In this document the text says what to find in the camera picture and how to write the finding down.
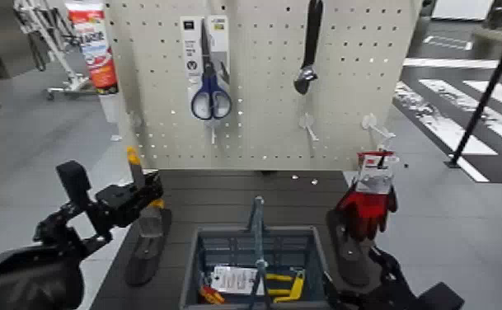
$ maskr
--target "caulk tube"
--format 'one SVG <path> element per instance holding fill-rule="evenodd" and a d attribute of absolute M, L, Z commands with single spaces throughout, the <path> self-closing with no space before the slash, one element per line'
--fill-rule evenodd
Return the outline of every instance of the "caulk tube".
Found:
<path fill-rule="evenodd" d="M 106 120 L 116 123 L 123 97 L 119 93 L 112 48 L 106 36 L 105 4 L 103 0 L 64 0 L 64 4 L 81 41 L 83 56 Z"/>

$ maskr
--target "pegboard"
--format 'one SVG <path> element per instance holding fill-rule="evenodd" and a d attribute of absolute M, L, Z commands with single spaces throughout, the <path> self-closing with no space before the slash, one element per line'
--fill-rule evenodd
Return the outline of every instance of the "pegboard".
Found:
<path fill-rule="evenodd" d="M 303 61 L 308 0 L 108 1 L 106 19 L 125 106 L 124 141 L 157 169 L 351 170 L 380 137 L 420 0 L 324 0 L 308 94 L 293 88 Z M 211 130 L 190 112 L 180 16 L 227 15 L 232 113 Z M 313 142 L 299 127 L 314 118 Z"/>

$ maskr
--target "red glove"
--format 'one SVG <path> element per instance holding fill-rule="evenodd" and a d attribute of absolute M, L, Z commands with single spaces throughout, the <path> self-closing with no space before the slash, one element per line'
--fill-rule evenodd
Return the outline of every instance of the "red glove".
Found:
<path fill-rule="evenodd" d="M 395 191 L 391 186 L 386 195 L 360 193 L 356 191 L 356 184 L 341 198 L 335 211 L 353 239 L 361 242 L 368 237 L 373 240 L 378 229 L 385 231 L 388 211 L 396 212 Z"/>

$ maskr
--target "scissors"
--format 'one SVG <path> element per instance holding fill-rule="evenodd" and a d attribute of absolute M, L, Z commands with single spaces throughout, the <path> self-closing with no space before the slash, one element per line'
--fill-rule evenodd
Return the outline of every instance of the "scissors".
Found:
<path fill-rule="evenodd" d="M 232 110 L 232 99 L 218 85 L 218 76 L 210 59 L 209 35 L 204 19 L 200 28 L 200 48 L 203 53 L 203 86 L 191 100 L 193 115 L 201 120 L 222 119 Z"/>

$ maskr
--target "label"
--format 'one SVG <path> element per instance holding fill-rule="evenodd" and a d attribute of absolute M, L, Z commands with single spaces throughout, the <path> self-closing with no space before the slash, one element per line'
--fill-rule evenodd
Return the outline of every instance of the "label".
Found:
<path fill-rule="evenodd" d="M 210 275 L 212 278 L 210 287 L 220 293 L 250 295 L 252 285 L 255 283 L 256 272 L 257 269 L 254 268 L 217 265 L 214 267 L 214 272 Z M 256 295 L 264 295 L 262 281 L 258 285 Z"/>
<path fill-rule="evenodd" d="M 70 11 L 70 19 L 97 92 L 100 95 L 117 93 L 118 79 L 112 48 L 106 38 L 105 13 L 102 10 Z"/>
<path fill-rule="evenodd" d="M 381 160 L 382 156 L 379 155 L 364 155 L 356 191 L 382 195 L 389 193 L 393 182 L 392 165 L 398 162 L 398 157 L 388 154 L 380 165 Z"/>

